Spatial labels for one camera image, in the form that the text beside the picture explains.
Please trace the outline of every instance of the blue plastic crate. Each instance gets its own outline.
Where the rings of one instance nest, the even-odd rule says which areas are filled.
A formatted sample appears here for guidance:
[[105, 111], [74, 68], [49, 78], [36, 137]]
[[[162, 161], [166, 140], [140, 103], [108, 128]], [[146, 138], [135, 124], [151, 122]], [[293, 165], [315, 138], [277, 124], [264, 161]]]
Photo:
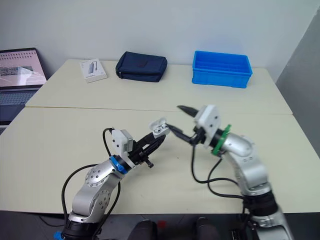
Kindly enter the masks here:
[[193, 58], [194, 84], [209, 84], [246, 88], [252, 69], [246, 55], [195, 51]]

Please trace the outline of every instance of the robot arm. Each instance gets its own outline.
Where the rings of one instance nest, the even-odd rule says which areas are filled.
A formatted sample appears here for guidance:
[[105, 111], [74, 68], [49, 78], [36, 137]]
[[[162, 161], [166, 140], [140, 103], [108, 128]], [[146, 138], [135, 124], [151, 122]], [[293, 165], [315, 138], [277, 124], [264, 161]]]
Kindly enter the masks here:
[[230, 133], [230, 125], [225, 130], [219, 129], [220, 116], [214, 105], [203, 106], [199, 111], [187, 106], [178, 107], [194, 117], [195, 135], [188, 137], [180, 129], [168, 124], [169, 128], [177, 137], [193, 146], [202, 143], [205, 148], [212, 147], [214, 155], [232, 164], [244, 197], [244, 207], [249, 210], [250, 222], [258, 238], [293, 240], [286, 218], [272, 193], [267, 169], [258, 157], [255, 143], [248, 137]]
[[61, 234], [64, 240], [91, 240], [99, 230], [112, 191], [125, 175], [136, 166], [153, 164], [148, 156], [165, 140], [170, 132], [164, 118], [150, 125], [151, 133], [138, 142], [126, 130], [110, 129], [113, 148], [118, 155], [89, 170], [81, 189], [72, 202], [72, 211]]

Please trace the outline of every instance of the navy blue pouch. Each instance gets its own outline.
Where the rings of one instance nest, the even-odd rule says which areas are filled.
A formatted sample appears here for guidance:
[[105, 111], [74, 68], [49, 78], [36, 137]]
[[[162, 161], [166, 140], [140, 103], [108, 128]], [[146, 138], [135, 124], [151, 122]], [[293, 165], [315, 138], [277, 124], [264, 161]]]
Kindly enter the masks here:
[[121, 79], [159, 82], [167, 68], [164, 56], [153, 56], [126, 51], [115, 67]]

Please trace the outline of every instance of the white table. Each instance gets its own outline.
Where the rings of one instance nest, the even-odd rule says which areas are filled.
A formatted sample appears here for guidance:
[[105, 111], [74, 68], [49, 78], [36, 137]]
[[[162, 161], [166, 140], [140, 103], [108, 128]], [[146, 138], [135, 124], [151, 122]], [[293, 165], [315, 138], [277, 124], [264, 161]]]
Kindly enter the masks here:
[[[192, 132], [192, 118], [182, 112], [25, 108], [0, 135], [0, 210], [61, 213], [61, 188], [67, 176], [83, 165], [107, 159], [102, 141], [104, 128], [127, 129], [138, 140], [150, 132], [148, 123], [162, 116], [186, 134]], [[231, 123], [232, 132], [256, 142], [285, 213], [320, 212], [320, 160], [292, 115], [222, 113], [221, 117], [222, 128]], [[206, 185], [192, 179], [191, 146], [172, 133], [150, 160], [154, 163], [152, 169], [144, 164], [121, 182], [121, 195], [113, 213], [241, 211], [240, 200], [214, 196]], [[199, 146], [198, 178], [206, 178], [216, 161]], [[76, 175], [67, 187], [68, 210], [85, 173]], [[222, 162], [215, 176], [233, 178], [230, 164]], [[239, 193], [232, 183], [217, 183], [215, 188], [217, 192]]]
[[26, 104], [65, 107], [179, 111], [177, 105], [199, 108], [215, 104], [221, 113], [292, 114], [267, 70], [254, 68], [247, 88], [192, 83], [192, 66], [168, 65], [158, 83], [120, 79], [116, 61], [102, 61], [109, 76], [86, 83], [79, 62], [70, 59]]

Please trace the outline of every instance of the gray wall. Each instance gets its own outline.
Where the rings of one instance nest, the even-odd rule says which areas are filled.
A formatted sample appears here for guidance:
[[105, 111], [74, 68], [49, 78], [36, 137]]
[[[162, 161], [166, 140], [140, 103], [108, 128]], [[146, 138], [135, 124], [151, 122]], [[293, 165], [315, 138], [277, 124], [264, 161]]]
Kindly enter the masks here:
[[320, 9], [280, 75], [277, 86], [320, 156]]
[[0, 0], [0, 49], [36, 47], [49, 75], [66, 59], [125, 51], [191, 64], [195, 50], [246, 54], [276, 80], [319, 0]]

